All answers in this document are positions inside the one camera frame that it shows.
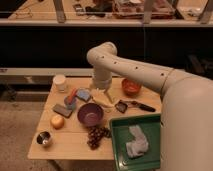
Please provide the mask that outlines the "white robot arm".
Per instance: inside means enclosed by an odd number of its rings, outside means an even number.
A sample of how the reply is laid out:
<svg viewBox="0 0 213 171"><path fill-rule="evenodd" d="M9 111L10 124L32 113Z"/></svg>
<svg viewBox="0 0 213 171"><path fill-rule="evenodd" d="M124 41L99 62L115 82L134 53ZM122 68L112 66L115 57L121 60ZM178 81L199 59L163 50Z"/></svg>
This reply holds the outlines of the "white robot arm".
<svg viewBox="0 0 213 171"><path fill-rule="evenodd" d="M98 88L116 73L160 95L161 171L213 171L213 80L121 58L111 42L90 49L87 60Z"/></svg>

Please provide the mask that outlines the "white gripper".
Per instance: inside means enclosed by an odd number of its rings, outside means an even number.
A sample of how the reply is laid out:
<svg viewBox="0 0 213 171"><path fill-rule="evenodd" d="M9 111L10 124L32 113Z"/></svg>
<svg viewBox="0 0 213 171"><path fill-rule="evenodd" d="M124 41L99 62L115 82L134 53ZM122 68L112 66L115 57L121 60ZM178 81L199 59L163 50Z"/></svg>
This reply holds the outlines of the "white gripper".
<svg viewBox="0 0 213 171"><path fill-rule="evenodd" d="M98 80L97 78L93 77L92 84L89 86L89 90L92 90L94 88L100 89L100 90L105 90L110 87L111 83L112 83L112 79ZM107 98L109 99L109 101L111 103L114 103L114 100L113 100L112 96L110 95L110 93L108 92L108 90L105 90L104 93L107 96Z"/></svg>

